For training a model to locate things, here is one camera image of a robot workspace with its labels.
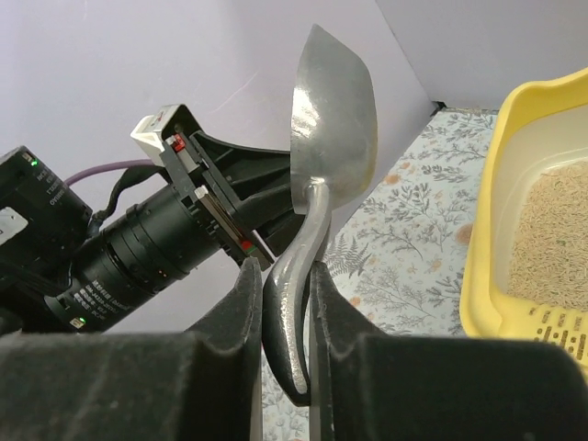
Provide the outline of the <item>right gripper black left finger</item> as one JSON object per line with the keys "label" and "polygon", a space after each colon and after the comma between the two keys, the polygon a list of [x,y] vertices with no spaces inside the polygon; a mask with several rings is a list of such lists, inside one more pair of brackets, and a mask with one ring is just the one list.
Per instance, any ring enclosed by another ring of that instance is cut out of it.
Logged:
{"label": "right gripper black left finger", "polygon": [[262,272],[179,334],[25,334],[1,313],[4,440],[259,440]]}

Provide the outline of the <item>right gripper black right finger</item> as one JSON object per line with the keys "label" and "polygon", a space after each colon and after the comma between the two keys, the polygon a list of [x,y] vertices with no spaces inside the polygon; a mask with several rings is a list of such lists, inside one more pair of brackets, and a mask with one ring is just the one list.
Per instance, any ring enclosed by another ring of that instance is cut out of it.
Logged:
{"label": "right gripper black right finger", "polygon": [[310,274],[313,440],[584,440],[587,385],[555,345],[391,335]]}

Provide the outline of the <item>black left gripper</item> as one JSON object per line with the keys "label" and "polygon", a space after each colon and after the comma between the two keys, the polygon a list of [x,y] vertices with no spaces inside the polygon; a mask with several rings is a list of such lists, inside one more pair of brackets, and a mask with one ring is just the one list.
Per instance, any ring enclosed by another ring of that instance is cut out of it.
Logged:
{"label": "black left gripper", "polygon": [[[175,191],[206,234],[237,265],[254,257],[267,270],[273,257],[291,244],[304,220],[292,209],[290,154],[231,144],[202,130],[195,132],[198,128],[183,104],[158,110],[160,159]],[[261,240],[244,221],[256,221]]]}

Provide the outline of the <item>silver metal scoop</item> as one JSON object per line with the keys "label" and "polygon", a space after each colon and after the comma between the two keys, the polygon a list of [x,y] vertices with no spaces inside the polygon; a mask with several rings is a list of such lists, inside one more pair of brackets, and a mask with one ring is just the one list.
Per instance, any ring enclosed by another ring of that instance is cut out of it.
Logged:
{"label": "silver metal scoop", "polygon": [[370,72],[355,52],[315,24],[300,56],[290,120],[291,201],[303,223],[263,288],[267,363],[299,407],[311,400],[303,344],[307,279],[322,257],[333,211],[368,189],[377,153]]}

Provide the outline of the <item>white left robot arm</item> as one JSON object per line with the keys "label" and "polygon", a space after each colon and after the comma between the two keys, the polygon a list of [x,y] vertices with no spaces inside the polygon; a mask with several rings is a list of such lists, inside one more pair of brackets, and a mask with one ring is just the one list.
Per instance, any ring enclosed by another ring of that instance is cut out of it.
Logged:
{"label": "white left robot arm", "polygon": [[1,159],[1,308],[28,333],[98,333],[217,252],[269,268],[300,229],[290,155],[209,136],[183,104],[144,117],[92,210],[29,148]]}

